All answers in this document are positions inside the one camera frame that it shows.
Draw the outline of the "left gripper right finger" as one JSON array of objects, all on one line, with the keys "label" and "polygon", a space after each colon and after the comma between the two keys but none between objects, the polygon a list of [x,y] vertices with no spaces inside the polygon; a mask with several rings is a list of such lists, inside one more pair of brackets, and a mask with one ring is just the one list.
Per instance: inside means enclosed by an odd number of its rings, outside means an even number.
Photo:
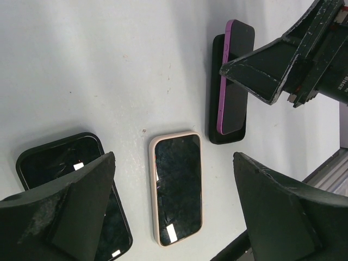
[{"label": "left gripper right finger", "polygon": [[347,260],[347,197],[233,154],[255,260]]}]

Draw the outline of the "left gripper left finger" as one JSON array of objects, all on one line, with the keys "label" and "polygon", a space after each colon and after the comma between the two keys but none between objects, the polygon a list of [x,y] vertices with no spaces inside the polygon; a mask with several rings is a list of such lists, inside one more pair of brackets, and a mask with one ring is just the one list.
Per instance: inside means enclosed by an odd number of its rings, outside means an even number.
[{"label": "left gripper left finger", "polygon": [[1,200],[1,260],[94,260],[114,174],[109,152]]}]

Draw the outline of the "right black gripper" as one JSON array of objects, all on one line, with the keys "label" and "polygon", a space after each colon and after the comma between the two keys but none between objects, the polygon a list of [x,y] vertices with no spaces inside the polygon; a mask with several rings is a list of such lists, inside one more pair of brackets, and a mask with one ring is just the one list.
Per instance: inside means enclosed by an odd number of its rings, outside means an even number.
[{"label": "right black gripper", "polygon": [[279,84],[295,108],[317,94],[347,103],[347,4],[314,1],[280,38],[221,66],[220,75],[268,105]]}]

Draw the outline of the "large black phone case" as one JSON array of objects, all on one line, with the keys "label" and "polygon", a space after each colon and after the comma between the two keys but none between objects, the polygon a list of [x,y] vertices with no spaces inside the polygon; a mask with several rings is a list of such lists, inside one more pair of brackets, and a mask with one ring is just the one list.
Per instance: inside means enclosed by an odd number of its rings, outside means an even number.
[{"label": "large black phone case", "polygon": [[231,144],[242,141],[246,133],[246,119],[240,130],[230,134],[222,135],[216,129],[219,108],[220,82],[219,74],[222,65],[223,45],[225,35],[217,35],[212,45],[212,71],[209,89],[209,115],[208,115],[208,138],[211,143],[216,145]]}]

